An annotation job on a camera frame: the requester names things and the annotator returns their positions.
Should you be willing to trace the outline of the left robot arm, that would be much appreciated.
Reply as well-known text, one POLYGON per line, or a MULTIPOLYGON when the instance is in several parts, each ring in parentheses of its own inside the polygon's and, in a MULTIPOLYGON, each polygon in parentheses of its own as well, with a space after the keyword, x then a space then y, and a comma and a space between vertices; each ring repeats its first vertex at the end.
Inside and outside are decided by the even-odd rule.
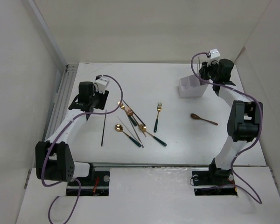
POLYGON ((35 165, 38 179, 70 182, 75 178, 84 185, 95 180, 93 165, 73 160, 70 144, 80 127, 90 117, 94 109, 104 110, 109 91, 109 79, 101 77, 94 82, 81 82, 78 94, 70 104, 64 120, 46 140, 35 146, 35 165))

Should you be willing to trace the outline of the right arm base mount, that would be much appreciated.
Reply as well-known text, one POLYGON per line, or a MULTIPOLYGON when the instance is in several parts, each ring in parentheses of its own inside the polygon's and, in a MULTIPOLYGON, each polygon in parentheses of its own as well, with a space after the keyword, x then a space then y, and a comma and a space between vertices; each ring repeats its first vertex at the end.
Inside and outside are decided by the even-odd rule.
POLYGON ((190 183, 194 186, 195 196, 237 196, 233 176, 212 174, 206 170, 192 171, 190 183))

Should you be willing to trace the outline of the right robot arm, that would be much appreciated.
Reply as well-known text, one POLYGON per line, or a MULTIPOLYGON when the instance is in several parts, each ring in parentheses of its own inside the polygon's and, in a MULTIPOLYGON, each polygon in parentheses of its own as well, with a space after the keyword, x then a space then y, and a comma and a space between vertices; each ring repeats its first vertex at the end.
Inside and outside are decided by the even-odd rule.
POLYGON ((203 62, 199 70, 200 78, 212 81, 213 91, 230 106, 231 112, 227 122, 227 140, 207 171, 192 173, 194 186, 229 184, 233 178, 231 167, 234 159, 260 132, 263 104, 235 89, 231 81, 233 67, 231 60, 221 59, 203 62))

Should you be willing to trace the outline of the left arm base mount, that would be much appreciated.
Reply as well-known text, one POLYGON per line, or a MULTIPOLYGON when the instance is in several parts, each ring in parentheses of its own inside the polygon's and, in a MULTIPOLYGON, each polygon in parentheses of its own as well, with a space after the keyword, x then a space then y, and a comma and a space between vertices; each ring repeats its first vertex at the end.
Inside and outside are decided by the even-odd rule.
POLYGON ((66 196, 109 196, 110 169, 95 168, 92 163, 74 162, 73 181, 67 184, 66 196))

